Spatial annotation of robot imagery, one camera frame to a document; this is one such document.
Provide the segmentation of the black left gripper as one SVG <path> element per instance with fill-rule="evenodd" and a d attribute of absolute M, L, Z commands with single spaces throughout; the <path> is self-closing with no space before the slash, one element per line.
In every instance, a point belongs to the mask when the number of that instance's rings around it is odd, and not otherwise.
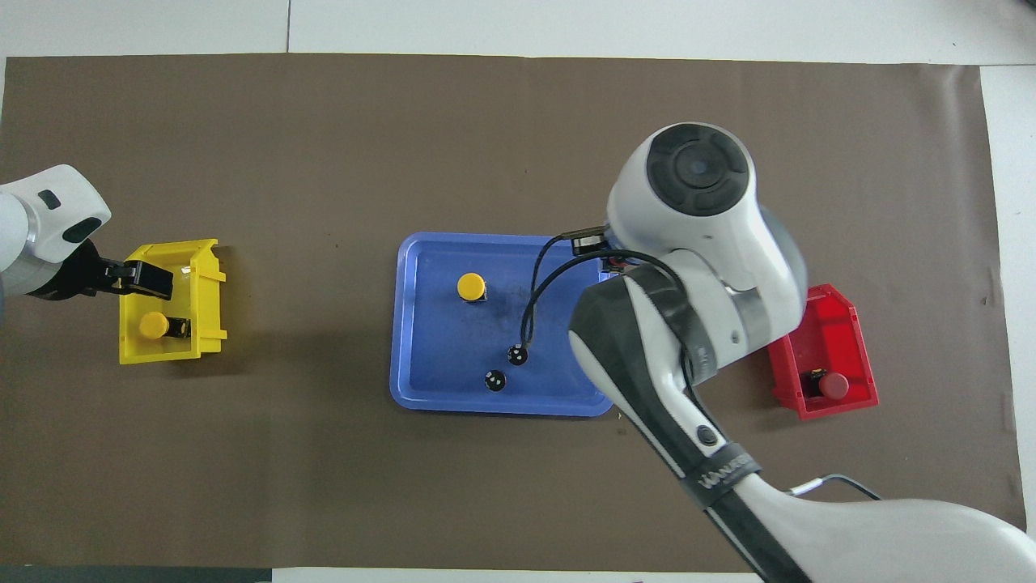
<path fill-rule="evenodd" d="M 111 275 L 108 270 L 121 269 L 122 276 Z M 73 296 L 104 294 L 153 296 L 170 300 L 174 291 L 174 274 L 151 263 L 126 263 L 104 258 L 92 240 L 85 240 L 75 249 L 59 266 L 56 274 L 49 276 L 29 296 L 45 301 L 64 301 Z"/>

